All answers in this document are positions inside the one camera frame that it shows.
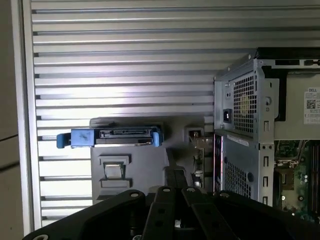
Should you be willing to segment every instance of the ribbed metal panel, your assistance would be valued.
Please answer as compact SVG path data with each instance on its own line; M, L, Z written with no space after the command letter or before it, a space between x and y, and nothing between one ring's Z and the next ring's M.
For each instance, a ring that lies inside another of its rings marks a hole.
M57 134L95 117L212 116L216 71L256 47L319 47L319 7L23 0L35 228L92 203L90 150L57 149Z

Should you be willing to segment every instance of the ventilation grille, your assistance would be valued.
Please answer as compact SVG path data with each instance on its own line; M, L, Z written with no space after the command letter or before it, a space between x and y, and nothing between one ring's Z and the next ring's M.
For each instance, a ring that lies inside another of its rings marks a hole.
M233 124L238 132L252 136L257 112L256 84L253 76L235 82L233 89Z
M247 174L232 163L225 166L225 189L251 198L251 187L246 183Z

